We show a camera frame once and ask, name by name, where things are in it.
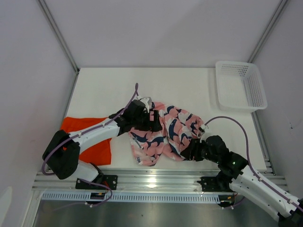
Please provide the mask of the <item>orange shorts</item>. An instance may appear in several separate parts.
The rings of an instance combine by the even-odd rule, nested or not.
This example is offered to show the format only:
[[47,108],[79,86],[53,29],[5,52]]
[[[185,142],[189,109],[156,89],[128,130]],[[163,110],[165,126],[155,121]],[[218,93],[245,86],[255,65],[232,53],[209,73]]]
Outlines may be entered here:
[[[105,118],[64,118],[61,130],[64,130],[66,133],[83,130],[95,124],[103,122]],[[93,163],[97,166],[104,166],[111,164],[111,148],[110,148],[111,139],[102,141],[94,146],[84,150],[80,156],[80,161],[86,163]]]

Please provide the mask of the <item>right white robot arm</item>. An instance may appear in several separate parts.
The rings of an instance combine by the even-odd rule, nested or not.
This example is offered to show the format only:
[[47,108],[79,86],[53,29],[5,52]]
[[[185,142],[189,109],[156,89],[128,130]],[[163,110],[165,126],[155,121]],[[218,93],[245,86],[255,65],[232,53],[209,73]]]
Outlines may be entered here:
[[303,201],[272,183],[249,165],[247,159],[226,147],[220,136],[192,139],[181,152],[187,160],[208,160],[218,165],[216,185],[237,192],[266,211],[280,227],[303,225]]

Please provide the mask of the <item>pink patterned shorts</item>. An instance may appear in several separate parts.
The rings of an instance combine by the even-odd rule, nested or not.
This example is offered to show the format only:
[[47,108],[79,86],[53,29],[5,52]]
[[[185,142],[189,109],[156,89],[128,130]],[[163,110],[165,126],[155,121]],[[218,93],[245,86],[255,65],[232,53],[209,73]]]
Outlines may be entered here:
[[203,120],[184,109],[161,102],[152,102],[151,110],[158,110],[162,130],[141,131],[132,128],[129,138],[133,156],[142,166],[154,166],[164,155],[175,161],[185,161],[180,153],[192,139],[200,139]]

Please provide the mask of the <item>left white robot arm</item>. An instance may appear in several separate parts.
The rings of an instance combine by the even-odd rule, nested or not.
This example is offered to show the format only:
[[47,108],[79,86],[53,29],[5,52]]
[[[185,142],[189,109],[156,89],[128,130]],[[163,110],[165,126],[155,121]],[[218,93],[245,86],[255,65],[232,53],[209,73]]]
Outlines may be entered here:
[[133,100],[125,108],[93,126],[70,133],[57,131],[42,156],[43,166],[48,166],[60,180],[74,177],[86,181],[90,188],[98,189],[103,183],[100,169],[93,163],[81,161],[80,154],[132,129],[161,131],[159,112],[148,107],[148,103],[145,99]]

